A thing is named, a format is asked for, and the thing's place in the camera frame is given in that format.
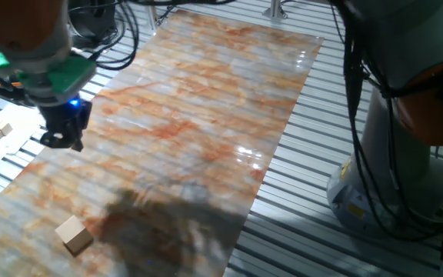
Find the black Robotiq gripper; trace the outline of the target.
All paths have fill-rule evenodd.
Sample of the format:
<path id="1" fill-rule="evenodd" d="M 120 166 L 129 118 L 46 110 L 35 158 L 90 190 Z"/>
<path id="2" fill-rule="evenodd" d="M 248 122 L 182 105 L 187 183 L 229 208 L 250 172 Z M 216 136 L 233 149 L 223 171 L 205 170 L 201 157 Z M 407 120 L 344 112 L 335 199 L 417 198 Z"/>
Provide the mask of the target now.
<path id="1" fill-rule="evenodd" d="M 40 138 L 40 143 L 50 149 L 71 149 L 81 152 L 82 133 L 88 127 L 92 103 L 81 98 L 72 98 L 56 106 L 39 106 L 47 132 Z"/>

